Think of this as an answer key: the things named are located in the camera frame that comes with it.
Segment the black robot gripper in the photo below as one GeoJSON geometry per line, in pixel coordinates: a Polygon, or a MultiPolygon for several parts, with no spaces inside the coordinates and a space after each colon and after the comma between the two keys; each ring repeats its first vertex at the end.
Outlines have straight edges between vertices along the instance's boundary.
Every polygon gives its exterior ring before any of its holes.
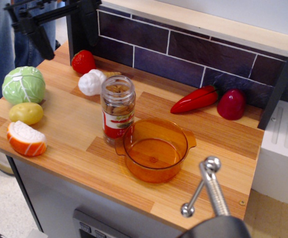
{"type": "Polygon", "coordinates": [[[52,60],[55,56],[54,50],[51,47],[48,36],[42,24],[68,16],[78,14],[82,17],[82,24],[86,33],[87,40],[91,46],[95,46],[99,39],[97,9],[102,4],[100,0],[75,0],[73,3],[32,15],[33,10],[42,10],[50,0],[33,1],[34,6],[24,9],[22,6],[29,3],[29,0],[24,0],[17,4],[7,4],[4,7],[12,20],[13,27],[21,27],[21,31],[34,44],[42,58],[52,60]]]}

